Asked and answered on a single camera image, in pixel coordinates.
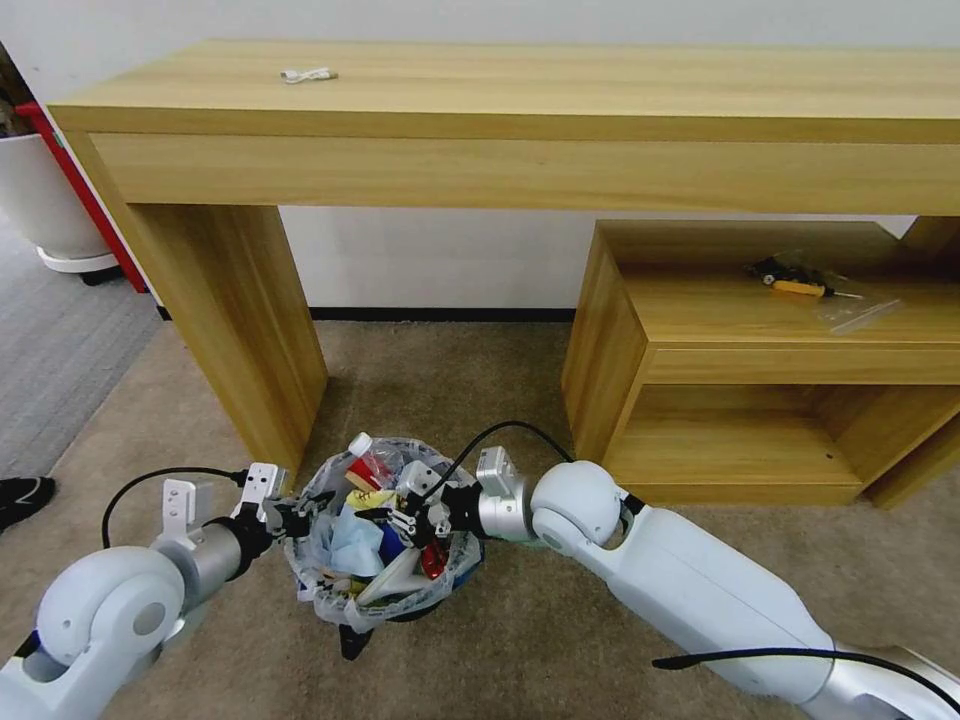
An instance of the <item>floor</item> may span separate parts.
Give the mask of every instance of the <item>floor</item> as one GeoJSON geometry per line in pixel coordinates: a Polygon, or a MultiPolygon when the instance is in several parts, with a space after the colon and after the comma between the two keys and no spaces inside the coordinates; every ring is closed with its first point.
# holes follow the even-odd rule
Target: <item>floor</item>
{"type": "MultiPolygon", "coordinates": [[[[568,326],[322,323],[332,373],[308,465],[359,430],[412,435],[453,454],[479,429],[516,417],[569,443],[558,380],[568,326]]],[[[507,444],[536,476],[554,459],[514,431],[507,444]]],[[[121,483],[163,465],[249,461],[174,329],[164,326],[69,448],[62,492],[0,536],[0,648],[26,635],[43,589],[98,548],[100,513],[121,483]]],[[[220,509],[235,495],[220,487],[220,509]]],[[[897,510],[705,508],[683,512],[785,578],[831,633],[904,644],[960,668],[960,477],[897,510]]],[[[159,488],[131,493],[120,543],[158,530],[159,488]]],[[[799,718],[739,694],[708,670],[664,673],[675,652],[596,578],[547,550],[489,543],[485,566],[431,616],[377,630],[354,663],[337,633],[296,601],[279,552],[211,603],[205,623],[124,688],[113,720],[335,717],[799,718]]]]}
{"type": "Polygon", "coordinates": [[[48,473],[159,325],[123,278],[45,268],[0,214],[0,477],[48,473]]]}

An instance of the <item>black cable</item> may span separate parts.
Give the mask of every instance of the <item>black cable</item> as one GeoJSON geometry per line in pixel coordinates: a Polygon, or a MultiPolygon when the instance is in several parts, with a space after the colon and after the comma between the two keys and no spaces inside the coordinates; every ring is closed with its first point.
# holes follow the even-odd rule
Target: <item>black cable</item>
{"type": "Polygon", "coordinates": [[[160,468],[159,470],[154,470],[153,472],[148,472],[140,477],[135,477],[133,480],[128,482],[122,488],[120,488],[116,495],[114,495],[110,502],[107,503],[106,509],[103,511],[103,519],[100,521],[100,539],[103,541],[104,549],[110,547],[110,516],[113,515],[113,510],[117,506],[117,503],[120,502],[120,498],[126,495],[130,490],[135,488],[140,483],[150,478],[155,478],[158,475],[173,475],[176,473],[204,473],[206,475],[219,475],[220,477],[229,478],[233,480],[237,485],[243,486],[244,478],[247,475],[246,469],[238,470],[236,472],[230,472],[229,470],[220,470],[219,468],[208,468],[200,466],[187,466],[187,467],[172,467],[172,468],[160,468]]]}
{"type": "Polygon", "coordinates": [[[898,665],[890,660],[879,658],[865,653],[844,652],[842,650],[817,650],[815,648],[753,648],[746,650],[723,650],[714,653],[694,653],[691,655],[677,655],[675,657],[657,658],[653,661],[653,666],[658,670],[686,670],[687,668],[699,665],[704,662],[715,662],[717,660],[736,660],[739,658],[752,657],[815,657],[826,660],[848,660],[850,662],[863,663],[864,665],[873,665],[891,672],[899,673],[904,677],[910,678],[915,683],[923,685],[927,690],[934,693],[943,700],[950,709],[960,716],[960,702],[957,702],[947,693],[946,690],[931,682],[920,673],[914,672],[909,668],[898,665]]]}
{"type": "Polygon", "coordinates": [[[529,430],[534,435],[536,435],[541,440],[543,440],[547,445],[552,447],[556,451],[557,455],[563,458],[564,462],[573,462],[573,456],[571,456],[570,453],[564,450],[563,446],[561,446],[560,443],[558,443],[552,437],[547,435],[543,430],[538,428],[536,425],[533,425],[528,422],[524,422],[523,420],[504,420],[503,422],[499,422],[496,425],[491,425],[486,430],[479,433],[473,440],[467,443],[467,446],[460,452],[459,455],[457,455],[457,459],[454,460],[453,463],[450,465],[450,467],[447,468],[446,472],[443,473],[443,475],[440,477],[439,480],[437,480],[434,486],[429,490],[427,490],[427,492],[421,496],[422,499],[424,501],[427,500],[427,498],[429,498],[437,490],[443,487],[444,483],[446,483],[447,480],[453,477],[453,473],[455,473],[457,471],[457,468],[460,467],[460,465],[463,464],[463,461],[467,459],[467,455],[473,452],[473,449],[477,445],[479,445],[481,442],[483,442],[485,438],[487,438],[490,435],[493,435],[493,433],[497,432],[497,430],[502,430],[503,428],[507,428],[507,427],[519,427],[519,428],[524,428],[525,430],[529,430]]]}

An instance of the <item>screwdriver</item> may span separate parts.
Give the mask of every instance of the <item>screwdriver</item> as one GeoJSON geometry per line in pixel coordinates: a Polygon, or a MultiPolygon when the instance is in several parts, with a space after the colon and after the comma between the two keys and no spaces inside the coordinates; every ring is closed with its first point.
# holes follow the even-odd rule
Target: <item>screwdriver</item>
{"type": "Polygon", "coordinates": [[[811,285],[808,283],[799,283],[792,280],[774,280],[771,287],[774,290],[783,292],[792,292],[799,295],[813,295],[814,297],[849,297],[863,300],[863,295],[854,295],[853,293],[843,293],[834,290],[826,285],[811,285]]]}

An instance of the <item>red frame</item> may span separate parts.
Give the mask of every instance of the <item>red frame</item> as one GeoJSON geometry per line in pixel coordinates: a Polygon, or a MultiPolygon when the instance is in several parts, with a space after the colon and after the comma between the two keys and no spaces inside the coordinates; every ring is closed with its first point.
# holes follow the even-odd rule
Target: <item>red frame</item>
{"type": "Polygon", "coordinates": [[[127,253],[127,248],[124,246],[123,241],[120,240],[120,236],[117,235],[117,231],[113,229],[113,224],[110,222],[110,218],[107,217],[107,214],[103,211],[103,208],[100,207],[100,202],[93,194],[90,186],[87,185],[83,175],[80,174],[80,171],[74,164],[70,153],[67,152],[66,148],[63,146],[63,143],[61,143],[59,136],[53,129],[53,125],[51,125],[50,121],[47,119],[43,109],[39,104],[31,102],[24,103],[23,105],[17,105],[15,110],[17,115],[28,118],[33,124],[34,129],[40,133],[43,141],[47,144],[47,148],[53,155],[53,159],[57,161],[57,165],[60,166],[60,170],[63,171],[63,174],[66,176],[67,181],[73,188],[73,191],[77,194],[80,202],[83,203],[83,207],[86,209],[87,214],[90,216],[90,219],[93,220],[93,224],[97,226],[97,230],[99,230],[100,235],[103,236],[103,241],[107,244],[107,247],[110,248],[110,251],[113,253],[114,257],[117,258],[117,262],[120,264],[123,274],[126,276],[127,280],[130,281],[130,284],[133,285],[134,290],[139,293],[146,292],[147,285],[143,281],[140,271],[137,269],[137,266],[134,265],[133,260],[127,253]]]}

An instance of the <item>plastic bottle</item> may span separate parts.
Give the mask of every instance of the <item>plastic bottle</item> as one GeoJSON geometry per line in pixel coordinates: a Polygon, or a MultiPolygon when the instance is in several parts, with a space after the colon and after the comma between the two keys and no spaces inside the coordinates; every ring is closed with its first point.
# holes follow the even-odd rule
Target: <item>plastic bottle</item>
{"type": "Polygon", "coordinates": [[[399,450],[375,446],[373,438],[364,432],[351,440],[347,449],[356,458],[347,468],[347,479],[354,485],[366,484],[370,490],[389,490],[396,486],[403,469],[403,455],[399,450]]]}

